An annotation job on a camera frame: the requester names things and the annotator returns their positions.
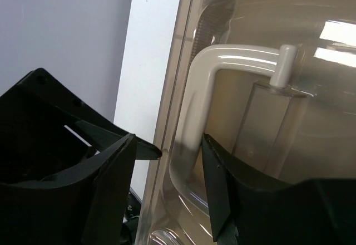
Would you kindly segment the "beige toolbox with clear lid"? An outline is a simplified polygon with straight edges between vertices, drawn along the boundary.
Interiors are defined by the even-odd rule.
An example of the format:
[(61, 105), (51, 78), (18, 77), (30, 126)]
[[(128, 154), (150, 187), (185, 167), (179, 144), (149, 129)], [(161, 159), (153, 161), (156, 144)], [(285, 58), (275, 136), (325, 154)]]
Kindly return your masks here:
[(355, 180), (355, 0), (180, 0), (137, 244), (218, 244), (205, 134), (284, 183)]

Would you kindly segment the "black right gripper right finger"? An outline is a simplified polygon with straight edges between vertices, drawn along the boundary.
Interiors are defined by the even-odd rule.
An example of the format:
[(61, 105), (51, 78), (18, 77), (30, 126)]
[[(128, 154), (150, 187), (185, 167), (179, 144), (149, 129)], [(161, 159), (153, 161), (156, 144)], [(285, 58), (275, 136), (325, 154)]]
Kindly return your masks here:
[(355, 180), (288, 184), (202, 137), (212, 238), (218, 244), (354, 244)]

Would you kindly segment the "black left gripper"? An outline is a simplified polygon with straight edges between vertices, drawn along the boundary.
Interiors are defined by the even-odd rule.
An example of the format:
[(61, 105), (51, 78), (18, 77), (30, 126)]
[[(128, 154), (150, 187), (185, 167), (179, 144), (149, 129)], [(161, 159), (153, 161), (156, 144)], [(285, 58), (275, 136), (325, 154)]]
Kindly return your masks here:
[(89, 145), (106, 150), (129, 139), (136, 144), (136, 160), (161, 158), (158, 147), (115, 126), (43, 68), (1, 96), (2, 183), (41, 180), (78, 164)]

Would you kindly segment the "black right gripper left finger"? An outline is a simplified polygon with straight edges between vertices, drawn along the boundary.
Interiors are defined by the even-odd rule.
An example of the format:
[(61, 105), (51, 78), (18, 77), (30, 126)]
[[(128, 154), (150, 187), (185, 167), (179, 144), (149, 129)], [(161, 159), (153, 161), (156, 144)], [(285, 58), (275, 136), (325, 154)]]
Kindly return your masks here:
[(119, 244), (136, 144), (40, 181), (1, 184), (2, 244)]

